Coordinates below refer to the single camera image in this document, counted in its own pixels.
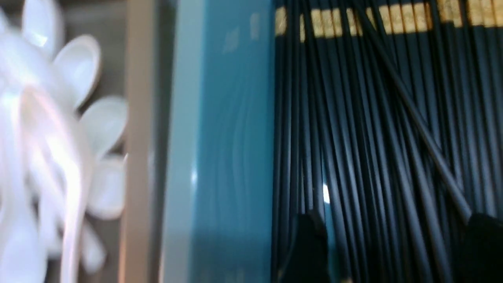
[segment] spoon handle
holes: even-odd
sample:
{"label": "spoon handle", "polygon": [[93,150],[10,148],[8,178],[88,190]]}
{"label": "spoon handle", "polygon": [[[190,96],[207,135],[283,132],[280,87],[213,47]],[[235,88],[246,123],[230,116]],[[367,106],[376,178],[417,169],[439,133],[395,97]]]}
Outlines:
{"label": "spoon handle", "polygon": [[23,178],[21,154],[20,105],[21,91],[6,89],[0,97],[0,166],[4,174],[4,198],[16,211],[26,211],[27,196]]}
{"label": "spoon handle", "polygon": [[[65,202],[63,191],[57,182],[51,165],[44,159],[40,149],[31,148],[30,176],[40,190],[40,198],[55,208],[57,221],[64,226]],[[82,265],[87,273],[97,272],[105,263],[106,250],[91,225],[84,220],[82,224]]]}

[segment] bundle of chopsticks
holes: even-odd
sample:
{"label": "bundle of chopsticks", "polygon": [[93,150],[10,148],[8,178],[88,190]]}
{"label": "bundle of chopsticks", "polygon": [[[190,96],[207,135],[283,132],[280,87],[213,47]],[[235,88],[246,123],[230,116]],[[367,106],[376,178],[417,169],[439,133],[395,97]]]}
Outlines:
{"label": "bundle of chopsticks", "polygon": [[275,24],[272,280],[314,210],[340,280],[457,281],[471,215],[503,219],[503,1],[277,0]]}

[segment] black object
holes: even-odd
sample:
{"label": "black object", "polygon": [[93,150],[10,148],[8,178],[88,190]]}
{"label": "black object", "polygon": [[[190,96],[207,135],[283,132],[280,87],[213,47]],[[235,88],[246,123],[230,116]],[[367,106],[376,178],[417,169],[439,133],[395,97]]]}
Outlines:
{"label": "black object", "polygon": [[460,272],[465,282],[493,282],[503,269],[503,222],[473,214],[461,245]]}
{"label": "black object", "polygon": [[291,248],[279,282],[329,283],[328,236],[318,212],[298,215],[293,223]]}

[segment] black chopstick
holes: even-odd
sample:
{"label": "black chopstick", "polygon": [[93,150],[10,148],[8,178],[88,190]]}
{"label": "black chopstick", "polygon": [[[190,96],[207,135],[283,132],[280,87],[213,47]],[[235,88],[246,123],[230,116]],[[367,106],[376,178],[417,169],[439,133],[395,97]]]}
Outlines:
{"label": "black chopstick", "polygon": [[[321,9],[324,13],[329,12],[328,2],[318,2],[311,1],[311,9]],[[338,98],[341,98],[342,89],[341,79],[339,75],[339,61],[336,56],[336,48],[334,45],[334,32],[332,27],[328,29],[323,27],[323,32],[325,35],[324,39],[318,38],[316,40],[316,48],[318,50],[319,66],[321,70],[321,75],[324,85],[324,101],[326,102],[328,116],[324,119],[329,121],[328,125],[330,128],[330,133],[332,137],[332,144],[334,147],[335,156],[329,156],[328,158],[334,159],[337,165],[338,180],[340,183],[339,192],[343,200],[343,208],[345,209],[345,215],[348,221],[347,233],[349,237],[350,247],[354,248],[350,254],[352,259],[352,268],[355,271],[353,273],[354,279],[359,280],[361,268],[366,270],[366,260],[362,259],[365,257],[365,240],[362,225],[362,216],[360,212],[359,198],[358,198],[358,188],[356,185],[356,179],[354,175],[354,164],[351,152],[351,147],[348,142],[348,130],[344,101],[340,102]]]}
{"label": "black chopstick", "polygon": [[[441,127],[441,142],[443,154],[453,170],[453,175],[458,184],[462,184],[461,160],[460,160],[460,135],[462,129],[459,120],[460,109],[454,102],[454,97],[460,97],[459,82],[455,70],[457,61],[455,58],[456,49],[453,46],[452,34],[454,32],[454,22],[451,13],[451,7],[446,2],[432,1],[430,4],[430,15],[432,15],[432,40],[431,47],[434,52],[433,62],[435,66],[435,79],[437,84],[437,102]],[[446,209],[446,198],[444,193],[444,184],[436,184],[438,197],[438,213],[442,226],[444,241],[447,250],[451,252],[451,239],[448,221],[448,212]]]}
{"label": "black chopstick", "polygon": [[313,93],[315,88],[313,83],[308,85],[308,103],[309,103],[309,129],[310,129],[310,139],[311,139],[311,168],[312,168],[312,186],[313,186],[313,206],[316,211],[318,211],[322,217],[325,219],[325,204],[323,199],[323,163],[321,161],[321,148],[319,140],[319,130],[318,130],[318,117],[316,115],[316,101]]}
{"label": "black chopstick", "polygon": [[442,152],[437,147],[435,140],[431,136],[431,133],[429,132],[425,121],[421,118],[421,114],[411,101],[407,88],[404,86],[403,81],[400,78],[400,75],[396,72],[392,61],[386,54],[383,44],[379,41],[379,38],[375,33],[375,30],[373,30],[372,24],[370,23],[369,19],[366,18],[365,11],[361,7],[361,4],[358,3],[358,1],[356,1],[354,2],[354,5],[360,18],[362,19],[362,26],[364,32],[367,33],[369,39],[376,48],[377,53],[380,55],[381,61],[384,63],[384,66],[386,67],[386,70],[388,71],[390,78],[392,79],[398,90],[399,98],[404,104],[407,113],[414,121],[414,125],[416,125],[418,132],[420,133],[420,136],[425,142],[432,159],[435,161],[437,170],[441,174],[444,182],[446,182],[448,191],[451,194],[451,197],[454,199],[456,208],[458,209],[458,212],[463,220],[463,223],[465,224],[468,223],[468,219],[470,218],[472,212],[471,208],[466,203],[466,200],[462,194],[462,190],[459,188],[456,179],[450,172],[449,166],[444,157],[442,156]]}
{"label": "black chopstick", "polygon": [[[482,10],[492,11],[492,0],[481,0]],[[494,123],[494,128],[488,128],[493,130],[493,133],[489,133],[488,141],[490,148],[490,161],[493,177],[493,194],[495,197],[496,214],[499,218],[503,218],[503,205],[498,205],[499,202],[503,202],[503,179],[501,176],[501,155],[503,154],[503,132],[501,130],[503,123],[503,111],[495,108],[494,105],[498,103],[498,95],[503,93],[503,86],[501,84],[501,77],[503,75],[501,69],[501,49],[498,46],[498,36],[496,33],[496,21],[493,13],[483,13],[484,16],[484,33],[485,33],[485,52],[487,52],[488,57],[488,67],[489,67],[489,77],[491,83],[491,98],[487,105],[491,107],[491,111],[487,112],[487,118],[493,120],[494,122],[488,122],[487,126],[490,127]]]}
{"label": "black chopstick", "polygon": [[[371,60],[371,64],[374,72],[379,72],[379,68],[377,66],[377,62],[374,58]],[[428,262],[428,256],[426,252],[424,238],[421,232],[419,219],[417,215],[417,210],[415,208],[415,203],[412,197],[412,188],[408,181],[408,176],[405,172],[404,160],[400,150],[400,145],[398,141],[398,136],[396,134],[396,129],[394,128],[394,122],[391,113],[391,107],[388,102],[388,98],[385,95],[384,88],[382,87],[382,82],[377,81],[378,90],[376,91],[379,101],[381,102],[379,105],[381,106],[382,115],[385,120],[385,130],[387,136],[389,138],[389,142],[391,143],[390,151],[393,157],[393,163],[395,165],[395,170],[397,174],[397,179],[399,182],[400,190],[399,193],[401,198],[403,199],[403,206],[405,216],[408,221],[408,227],[410,229],[410,236],[413,242],[413,248],[415,257],[417,260],[417,264],[419,265],[419,272],[422,281],[432,282],[433,276],[431,273],[431,269]]]}
{"label": "black chopstick", "polygon": [[282,123],[282,163],[281,163],[281,193],[280,193],[280,247],[279,265],[285,260],[290,247],[292,227],[290,224],[290,176],[291,176],[291,142],[292,142],[292,42],[293,29],[291,25],[292,2],[285,2],[287,27],[285,34],[285,67],[284,67],[284,87],[283,87],[283,123]]}
{"label": "black chopstick", "polygon": [[[336,88],[333,93],[327,93],[326,99],[328,105],[335,105],[335,107],[329,111],[329,115],[332,114],[331,112],[335,112],[333,117],[337,114],[337,118],[335,118],[336,122],[334,119],[330,118],[331,121],[338,124],[336,127],[339,128],[339,133],[341,135],[341,137],[334,136],[336,162],[341,164],[342,161],[342,163],[346,164],[346,168],[340,165],[338,168],[340,172],[341,189],[343,190],[343,197],[344,188],[348,189],[349,197],[353,205],[355,232],[358,237],[359,275],[361,276],[361,280],[366,280],[368,278],[366,237],[369,238],[370,236],[366,236],[365,234],[365,231],[368,230],[368,216],[366,209],[362,209],[364,205],[362,190],[363,181],[360,169],[360,145],[357,139],[357,127],[360,127],[360,118],[356,117],[353,113],[353,97],[359,95],[359,87],[361,86],[358,83],[356,69],[354,68],[357,63],[352,54],[352,35],[350,33],[348,14],[345,13],[347,11],[346,6],[344,2],[338,2],[336,0],[332,0],[330,2],[331,5],[328,5],[328,1],[321,1],[321,3],[323,5],[322,7],[326,7],[326,9],[335,7],[340,8],[342,37],[336,37],[338,44],[337,49],[335,47],[336,45],[333,44],[328,50],[330,53],[329,62],[331,65],[332,77],[334,79],[333,85]],[[345,88],[339,88],[337,91],[337,86],[339,86],[340,83],[342,83]]]}
{"label": "black chopstick", "polygon": [[280,11],[283,6],[282,0],[276,1],[276,24],[275,24],[275,110],[274,110],[274,172],[273,172],[273,211],[272,211],[272,235],[271,235],[271,281],[276,281],[279,268],[280,247],[280,191],[281,191],[281,165],[282,165],[282,124],[283,124],[283,96],[284,96],[284,48],[286,28],[283,22],[283,14]]}
{"label": "black chopstick", "polygon": [[468,204],[475,209],[474,206],[474,187],[480,190],[480,174],[478,171],[478,166],[471,166],[471,164],[478,164],[478,156],[476,153],[476,141],[473,139],[473,114],[471,109],[471,104],[467,104],[467,97],[470,94],[471,86],[469,73],[467,69],[467,58],[465,44],[467,37],[465,36],[465,31],[467,31],[467,22],[461,16],[461,9],[464,9],[464,5],[459,2],[451,2],[451,11],[453,18],[453,26],[449,26],[449,32],[452,34],[453,47],[450,49],[453,56],[451,68],[452,75],[455,76],[458,81],[458,94],[453,96],[455,102],[455,108],[457,112],[456,122],[459,127],[459,147],[461,152],[461,163],[462,163],[462,182],[464,184],[464,194]]}
{"label": "black chopstick", "polygon": [[479,111],[475,111],[475,119],[477,123],[478,135],[482,136],[479,139],[480,150],[480,172],[482,174],[482,195],[485,204],[485,212],[491,216],[496,216],[496,205],[494,202],[494,189],[495,185],[501,185],[501,173],[499,156],[498,156],[498,141],[496,134],[496,124],[494,109],[492,107],[492,84],[490,81],[489,58],[487,57],[486,50],[486,34],[483,26],[482,13],[478,14],[477,11],[482,11],[481,3],[469,1],[468,9],[471,9],[471,40],[473,44],[473,55],[475,56],[475,68],[477,70],[477,83],[480,92],[480,97],[473,97],[474,105]]}
{"label": "black chopstick", "polygon": [[[299,18],[300,14],[302,13],[302,8],[299,6]],[[319,174],[318,179],[315,181],[313,179],[313,176],[316,175],[315,171],[320,171],[315,170],[313,166],[315,166],[312,163],[312,142],[317,143],[317,134],[316,136],[313,136],[312,134],[312,128],[311,128],[311,117],[310,117],[310,110],[309,110],[309,85],[308,85],[308,73],[307,73],[307,62],[306,62],[306,47],[305,47],[305,28],[304,28],[304,22],[300,22],[299,20],[299,26],[301,26],[300,33],[302,35],[299,35],[299,40],[300,42],[300,49],[299,49],[299,56],[300,56],[300,116],[301,116],[301,127],[302,127],[302,164],[303,164],[303,184],[304,184],[304,201],[306,202],[305,207],[306,209],[315,209],[319,215],[321,216],[321,219],[325,219],[325,213],[323,210],[323,199],[320,198],[323,195],[322,193],[322,181],[321,181],[321,173]],[[321,165],[321,162],[318,162],[316,165],[317,168]]]}
{"label": "black chopstick", "polygon": [[[366,89],[367,92],[374,95],[373,93],[375,90],[375,85],[369,66],[369,50],[367,50],[364,44],[365,40],[363,38],[359,39],[361,40],[361,56],[363,58],[363,69],[365,71],[365,82],[367,84]],[[375,146],[376,140],[373,133],[374,129],[367,92],[361,92],[362,115],[364,117],[363,124],[365,126],[365,140],[367,141],[365,144],[365,151],[368,155],[368,161],[366,163],[368,170],[366,178],[368,179],[368,184],[366,184],[367,189],[365,194],[368,198],[370,198],[370,201],[368,202],[370,229],[373,235],[377,235],[377,243],[371,240],[372,245],[370,247],[372,248],[372,246],[374,246],[374,249],[377,249],[378,252],[378,256],[369,256],[369,266],[379,266],[381,272],[380,280],[390,281],[393,278],[394,270],[391,252],[392,242],[388,233],[386,206],[384,203],[381,175],[379,172],[378,158]]]}
{"label": "black chopstick", "polygon": [[[425,4],[421,0],[400,1],[402,7],[402,15],[404,22],[405,42],[407,45],[407,55],[410,64],[410,72],[412,76],[412,92],[418,110],[423,119],[428,123],[432,129],[431,121],[429,119],[427,107],[427,95],[435,95],[434,77],[432,69],[432,61],[430,54],[430,43],[427,34],[427,22],[421,21],[421,18],[426,17]],[[419,145],[420,151],[425,151],[424,145]],[[437,198],[433,186],[433,170],[431,168],[431,160],[422,155],[423,163],[426,171],[426,178],[430,195],[433,199],[433,209],[437,211]]]}
{"label": "black chopstick", "polygon": [[[377,29],[382,31],[383,34],[381,36],[383,38],[387,38],[387,35],[384,33],[383,20],[381,19],[381,15],[379,10],[377,9],[377,5],[372,1],[371,5],[373,8],[374,20],[377,25]],[[373,50],[371,46],[368,45],[367,50]],[[379,82],[381,80],[381,74],[374,73],[374,82],[376,86],[376,91],[379,90]],[[383,202],[385,205],[386,219],[388,225],[384,226],[383,229],[388,229],[389,231],[389,245],[391,248],[391,260],[392,260],[392,268],[394,270],[394,280],[403,281],[404,277],[404,265],[405,262],[403,259],[403,254],[400,251],[400,246],[402,246],[401,238],[399,236],[399,226],[398,226],[398,208],[394,205],[394,197],[392,193],[392,185],[391,185],[391,175],[390,175],[390,167],[388,162],[388,157],[386,154],[386,144],[384,140],[384,130],[382,128],[381,117],[378,111],[377,100],[374,92],[369,92],[368,95],[369,105],[370,105],[370,115],[372,125],[374,127],[374,135],[375,135],[375,144],[372,146],[376,147],[377,154],[377,162],[380,173],[380,179],[377,179],[377,182],[382,184],[382,195]]]}
{"label": "black chopstick", "polygon": [[300,0],[292,0],[290,23],[292,23],[292,110],[291,110],[291,168],[290,168],[290,219],[299,211],[299,140],[300,140]]}
{"label": "black chopstick", "polygon": [[432,244],[432,250],[434,253],[434,260],[437,264],[437,270],[440,273],[440,279],[442,282],[452,282],[452,269],[447,257],[446,246],[444,245],[444,237],[450,237],[450,235],[442,236],[442,231],[440,230],[440,224],[437,217],[435,207],[433,205],[433,198],[431,192],[428,189],[428,181],[426,178],[426,172],[423,167],[420,152],[415,144],[414,134],[412,133],[412,128],[406,116],[406,112],[402,109],[402,125],[405,129],[406,142],[408,143],[408,148],[412,155],[411,164],[414,168],[415,177],[418,182],[419,192],[421,194],[422,203],[424,206],[423,212],[426,216],[426,221],[428,224],[428,231],[430,235],[430,240]]}
{"label": "black chopstick", "polygon": [[472,99],[475,93],[478,93],[478,84],[476,81],[475,63],[472,51],[471,37],[469,31],[468,14],[466,12],[466,3],[461,2],[459,5],[460,16],[463,26],[457,31],[457,37],[462,38],[462,44],[459,44],[460,54],[460,76],[465,78],[462,80],[462,95],[463,95],[463,109],[464,109],[464,120],[466,124],[466,143],[468,147],[467,160],[468,166],[470,168],[471,177],[471,188],[468,188],[468,192],[471,192],[473,198],[472,207],[475,212],[483,212],[483,197],[482,188],[483,185],[481,178],[482,175],[479,170],[479,146],[478,146],[478,131],[476,126],[475,112],[477,108],[475,107]]}
{"label": "black chopstick", "polygon": [[[319,51],[315,46],[314,31],[312,25],[312,18],[310,11],[310,5],[306,1],[302,1],[304,5],[304,16],[305,16],[305,27],[306,27],[306,47],[308,50],[308,61],[310,63],[310,82],[313,85],[314,98],[316,105],[316,115],[318,118],[319,134],[321,137],[321,151],[326,157],[332,156],[332,139],[329,135],[329,125],[327,125],[326,118],[327,110],[323,102],[323,95],[326,92],[325,88],[322,86],[322,76],[320,75],[320,69],[318,66],[317,51]],[[328,194],[330,198],[330,210],[333,221],[333,228],[338,239],[336,240],[338,259],[340,263],[340,273],[341,278],[352,278],[352,270],[350,265],[350,253],[348,247],[348,238],[346,237],[346,225],[343,217],[343,208],[341,204],[341,199],[339,197],[339,192],[337,191],[338,185],[335,176],[335,166],[333,163],[333,158],[323,158],[325,166],[326,182],[328,187]]]}

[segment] spoon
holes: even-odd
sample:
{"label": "spoon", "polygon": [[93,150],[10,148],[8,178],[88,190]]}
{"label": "spoon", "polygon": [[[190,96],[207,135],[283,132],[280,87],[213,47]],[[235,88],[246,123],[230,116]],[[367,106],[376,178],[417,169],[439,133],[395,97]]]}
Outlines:
{"label": "spoon", "polygon": [[123,139],[128,115],[127,101],[107,96],[93,103],[80,118],[91,149],[97,159],[116,147]]}
{"label": "spoon", "polygon": [[64,44],[61,7],[55,0],[25,0],[22,16],[23,37],[54,58]]}
{"label": "spoon", "polygon": [[73,110],[73,89],[66,84],[52,62],[28,43],[19,31],[9,29],[1,33],[0,50],[0,76],[7,84],[40,88],[61,108]]}
{"label": "spoon", "polygon": [[102,220],[120,217],[126,192],[126,159],[121,155],[108,155],[98,161],[89,189],[89,214]]}
{"label": "spoon", "polygon": [[0,97],[0,282],[44,282],[47,253],[37,233],[23,178],[20,131],[21,90],[8,88]]}
{"label": "spoon", "polygon": [[47,154],[62,173],[66,202],[60,280],[76,282],[80,228],[93,172],[93,156],[71,112],[59,108],[46,93],[33,87],[26,87],[23,96],[23,122],[29,132],[44,142]]}
{"label": "spoon", "polygon": [[[58,224],[63,226],[65,204],[60,182],[56,179],[50,163],[44,158],[42,150],[35,144],[29,148],[30,177],[40,191],[39,221],[41,237],[49,250],[51,258],[61,255],[61,240]],[[82,265],[84,270],[95,273],[103,267],[106,252],[92,226],[84,220],[82,225]]]}
{"label": "spoon", "polygon": [[71,99],[76,110],[98,84],[102,68],[100,45],[91,35],[76,37],[56,55],[53,64],[73,88]]}

